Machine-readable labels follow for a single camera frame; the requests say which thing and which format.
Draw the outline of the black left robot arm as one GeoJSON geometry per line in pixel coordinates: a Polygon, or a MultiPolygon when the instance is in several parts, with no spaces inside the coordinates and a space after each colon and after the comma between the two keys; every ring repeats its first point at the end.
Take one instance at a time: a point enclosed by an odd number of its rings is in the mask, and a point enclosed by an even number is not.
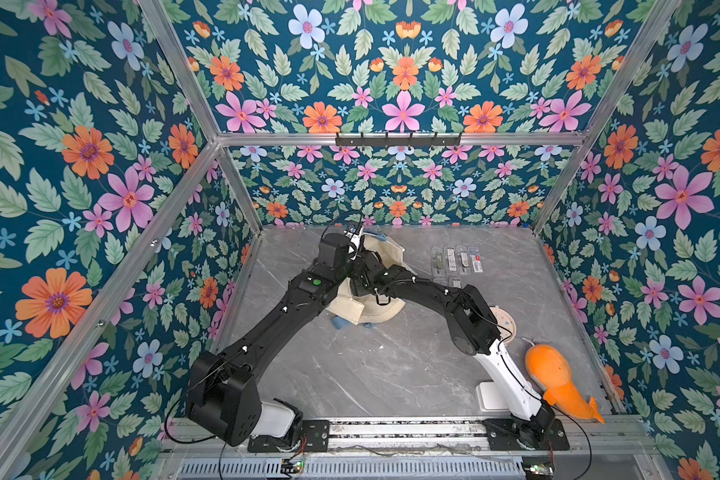
{"type": "Polygon", "coordinates": [[[362,247],[361,231],[323,235],[317,257],[288,281],[282,299],[259,323],[222,351],[195,360],[185,417],[229,446],[256,436],[285,451],[296,448],[303,414],[285,401],[263,402],[258,382],[290,340],[337,297],[362,247]]]}

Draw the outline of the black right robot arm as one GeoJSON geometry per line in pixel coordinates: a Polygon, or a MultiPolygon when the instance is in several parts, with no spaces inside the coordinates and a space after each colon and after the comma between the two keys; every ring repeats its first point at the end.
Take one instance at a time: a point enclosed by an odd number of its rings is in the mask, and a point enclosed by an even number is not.
{"type": "Polygon", "coordinates": [[[354,261],[353,280],[364,293],[413,302],[441,315],[455,347],[474,357],[497,386],[518,442],[535,448],[548,441],[556,420],[554,410],[511,358],[502,327],[477,288],[450,287],[399,265],[387,267],[380,255],[370,250],[361,251],[354,261]]]}

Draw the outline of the clear green compass set case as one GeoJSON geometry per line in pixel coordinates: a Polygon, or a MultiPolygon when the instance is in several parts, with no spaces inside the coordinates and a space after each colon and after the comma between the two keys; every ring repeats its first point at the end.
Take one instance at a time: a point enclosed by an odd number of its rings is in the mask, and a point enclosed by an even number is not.
{"type": "Polygon", "coordinates": [[[431,271],[434,277],[444,277],[447,269],[443,248],[435,246],[431,249],[431,271]]]}

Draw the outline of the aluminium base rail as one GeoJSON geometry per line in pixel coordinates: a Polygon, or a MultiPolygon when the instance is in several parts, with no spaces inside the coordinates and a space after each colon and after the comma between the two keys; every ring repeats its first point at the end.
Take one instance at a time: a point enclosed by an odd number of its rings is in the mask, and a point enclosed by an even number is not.
{"type": "Polygon", "coordinates": [[[230,447],[189,421],[158,456],[154,479],[669,479],[634,415],[605,423],[559,418],[522,445],[492,417],[335,417],[308,421],[284,452],[263,439],[230,447]]]}

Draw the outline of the pink round alarm clock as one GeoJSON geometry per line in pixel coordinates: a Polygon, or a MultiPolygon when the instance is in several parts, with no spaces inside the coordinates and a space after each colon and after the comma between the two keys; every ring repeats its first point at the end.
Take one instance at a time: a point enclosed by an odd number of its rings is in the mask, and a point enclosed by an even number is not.
{"type": "Polygon", "coordinates": [[[501,340],[510,343],[517,335],[517,325],[512,316],[498,306],[491,306],[490,311],[496,319],[501,340]]]}

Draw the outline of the black hook rail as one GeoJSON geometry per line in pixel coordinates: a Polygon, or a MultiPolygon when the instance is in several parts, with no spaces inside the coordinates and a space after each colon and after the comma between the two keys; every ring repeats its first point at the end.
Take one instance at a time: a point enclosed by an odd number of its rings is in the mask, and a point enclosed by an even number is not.
{"type": "Polygon", "coordinates": [[[413,147],[413,148],[430,148],[430,147],[450,147],[461,144],[461,134],[441,134],[441,133],[351,133],[336,134],[335,145],[341,147],[371,147],[371,148],[388,148],[388,147],[413,147]]]}

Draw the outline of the white rectangular box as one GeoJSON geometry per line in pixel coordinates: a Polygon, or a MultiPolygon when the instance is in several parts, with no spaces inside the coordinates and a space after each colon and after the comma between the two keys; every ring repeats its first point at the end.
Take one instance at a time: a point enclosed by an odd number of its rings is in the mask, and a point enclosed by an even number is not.
{"type": "Polygon", "coordinates": [[[500,387],[493,381],[480,382],[476,387],[476,396],[481,412],[509,410],[509,404],[500,387]]]}

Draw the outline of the orange carrot plush toy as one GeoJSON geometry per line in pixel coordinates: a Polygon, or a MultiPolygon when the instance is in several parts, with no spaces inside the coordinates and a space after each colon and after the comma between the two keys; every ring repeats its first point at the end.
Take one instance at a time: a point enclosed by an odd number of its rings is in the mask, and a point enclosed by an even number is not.
{"type": "Polygon", "coordinates": [[[531,346],[525,355],[525,367],[551,406],[577,420],[605,422],[596,399],[586,400],[579,392],[568,361],[557,349],[546,344],[531,346]]]}

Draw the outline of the cream floral canvas tote bag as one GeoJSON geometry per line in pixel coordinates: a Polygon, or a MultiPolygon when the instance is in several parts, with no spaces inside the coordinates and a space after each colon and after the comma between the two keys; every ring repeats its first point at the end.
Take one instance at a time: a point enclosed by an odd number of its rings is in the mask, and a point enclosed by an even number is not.
{"type": "MultiPolygon", "coordinates": [[[[377,253],[384,267],[400,266],[413,272],[404,261],[405,248],[383,233],[364,233],[363,246],[377,253]]],[[[360,281],[348,278],[340,284],[337,296],[327,306],[327,311],[353,325],[378,324],[392,319],[404,306],[405,301],[401,299],[362,293],[360,281]]]]}

